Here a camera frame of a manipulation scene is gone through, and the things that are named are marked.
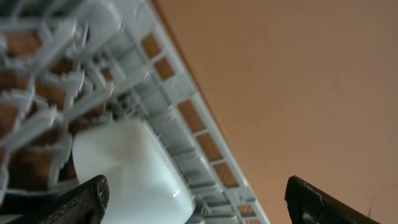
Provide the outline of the grey dishwasher rack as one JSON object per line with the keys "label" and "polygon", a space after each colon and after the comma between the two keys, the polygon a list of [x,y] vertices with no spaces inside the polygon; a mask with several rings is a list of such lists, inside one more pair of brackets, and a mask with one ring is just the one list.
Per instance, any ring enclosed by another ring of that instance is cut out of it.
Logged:
{"label": "grey dishwasher rack", "polygon": [[82,184],[78,133],[133,118],[193,194],[186,223],[269,221],[149,1],[1,2],[3,223]]}

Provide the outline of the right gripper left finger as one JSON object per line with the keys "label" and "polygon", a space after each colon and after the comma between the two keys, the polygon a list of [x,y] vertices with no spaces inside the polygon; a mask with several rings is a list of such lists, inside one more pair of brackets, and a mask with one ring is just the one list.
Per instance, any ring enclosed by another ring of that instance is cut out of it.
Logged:
{"label": "right gripper left finger", "polygon": [[108,202],[109,186],[107,178],[104,175],[97,175],[31,212],[7,216],[6,223],[101,223]]}

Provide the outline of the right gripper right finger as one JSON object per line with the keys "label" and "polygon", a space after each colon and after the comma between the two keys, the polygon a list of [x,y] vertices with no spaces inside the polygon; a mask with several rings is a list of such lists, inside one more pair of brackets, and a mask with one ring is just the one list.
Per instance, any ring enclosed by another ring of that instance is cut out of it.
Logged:
{"label": "right gripper right finger", "polygon": [[296,175],[288,179],[285,201],[292,224],[379,224]]}

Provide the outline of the small light blue bowl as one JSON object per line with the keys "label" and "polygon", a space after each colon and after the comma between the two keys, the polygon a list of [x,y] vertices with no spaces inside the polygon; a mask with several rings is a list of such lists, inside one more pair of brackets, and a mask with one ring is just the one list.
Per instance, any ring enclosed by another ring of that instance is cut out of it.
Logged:
{"label": "small light blue bowl", "polygon": [[103,175],[109,201],[103,223],[186,223],[194,196],[149,125],[140,118],[90,128],[73,140],[76,176]]}

